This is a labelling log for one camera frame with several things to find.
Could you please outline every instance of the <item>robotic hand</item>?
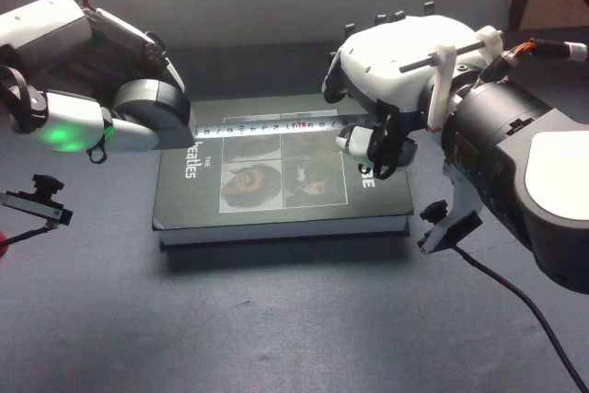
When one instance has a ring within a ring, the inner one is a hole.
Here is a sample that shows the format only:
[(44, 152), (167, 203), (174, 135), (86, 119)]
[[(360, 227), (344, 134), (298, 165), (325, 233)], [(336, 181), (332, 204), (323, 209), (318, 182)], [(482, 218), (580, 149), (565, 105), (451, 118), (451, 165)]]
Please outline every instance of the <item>robotic hand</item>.
[[(68, 92), (47, 89), (47, 78)], [(23, 138), (86, 151), (93, 163), (107, 151), (190, 147), (183, 92), (157, 35), (88, 0), (40, 0), (0, 16), (0, 103)]]
[(505, 79), (527, 53), (585, 62), (587, 47), (531, 40), (504, 52), (492, 27), (475, 32), (434, 15), (431, 3), (425, 13), (378, 16), (357, 33), (346, 27), (325, 100), (349, 95), (379, 123), (345, 128), (338, 145), (385, 179), (413, 159), (409, 133), (426, 129), (444, 150), (454, 202), (449, 214), (444, 201), (422, 212), (434, 223), (422, 253), (455, 246), (481, 224), (484, 204), (550, 279), (589, 294), (589, 127)]

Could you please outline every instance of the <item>book cover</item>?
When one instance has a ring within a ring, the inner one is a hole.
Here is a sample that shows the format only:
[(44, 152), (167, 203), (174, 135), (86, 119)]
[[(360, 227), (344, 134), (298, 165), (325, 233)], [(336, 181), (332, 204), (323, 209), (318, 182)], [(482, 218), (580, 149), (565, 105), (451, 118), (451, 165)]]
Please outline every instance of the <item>book cover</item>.
[[(320, 95), (199, 101), (193, 108), (197, 124), (246, 127), (363, 112), (351, 99), (330, 105)], [(336, 135), (212, 139), (163, 152), (153, 217), (163, 245), (405, 229), (413, 213), (406, 172), (386, 181), (361, 174)]]

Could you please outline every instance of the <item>red object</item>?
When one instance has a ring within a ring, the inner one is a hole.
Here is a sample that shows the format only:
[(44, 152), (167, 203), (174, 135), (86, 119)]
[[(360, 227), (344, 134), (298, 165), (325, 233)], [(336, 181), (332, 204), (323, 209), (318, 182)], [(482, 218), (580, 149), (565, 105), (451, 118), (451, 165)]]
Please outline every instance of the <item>red object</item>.
[[(2, 232), (0, 232), (0, 241), (4, 241), (6, 239), (6, 235), (4, 235)], [(0, 258), (3, 257), (3, 255), (8, 251), (9, 246), (4, 246), (3, 248), (0, 248)]]

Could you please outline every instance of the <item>measuring tape blade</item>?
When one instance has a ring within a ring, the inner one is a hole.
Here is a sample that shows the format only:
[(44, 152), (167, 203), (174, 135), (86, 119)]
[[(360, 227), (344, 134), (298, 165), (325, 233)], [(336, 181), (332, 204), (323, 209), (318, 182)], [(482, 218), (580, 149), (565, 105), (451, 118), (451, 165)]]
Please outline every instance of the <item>measuring tape blade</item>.
[(301, 117), (284, 120), (232, 121), (229, 123), (199, 124), (194, 130), (194, 140), (212, 138), (251, 137), (272, 133), (318, 133), (341, 131), (351, 124), (375, 125), (369, 114), (332, 115), (327, 117)]

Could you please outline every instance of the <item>table surface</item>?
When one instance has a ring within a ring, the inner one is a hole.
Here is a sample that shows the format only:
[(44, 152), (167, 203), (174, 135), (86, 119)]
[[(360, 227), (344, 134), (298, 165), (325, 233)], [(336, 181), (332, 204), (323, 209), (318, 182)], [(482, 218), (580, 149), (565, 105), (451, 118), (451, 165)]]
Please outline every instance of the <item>table surface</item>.
[[(514, 78), (588, 122), (584, 73), (530, 61)], [(421, 255), (429, 227), (417, 216), (410, 237), (166, 255), (150, 226), (158, 153), (96, 167), (6, 127), (0, 137), (1, 190), (51, 174), (75, 211), (71, 226), (0, 260), (0, 391), (575, 391), (519, 299), (453, 251)], [(439, 148), (414, 138), (419, 212), (452, 189)], [(0, 217), (8, 236), (39, 224), (6, 208)], [(481, 218), (462, 246), (537, 302), (589, 381), (589, 297), (550, 281), (487, 210)]]

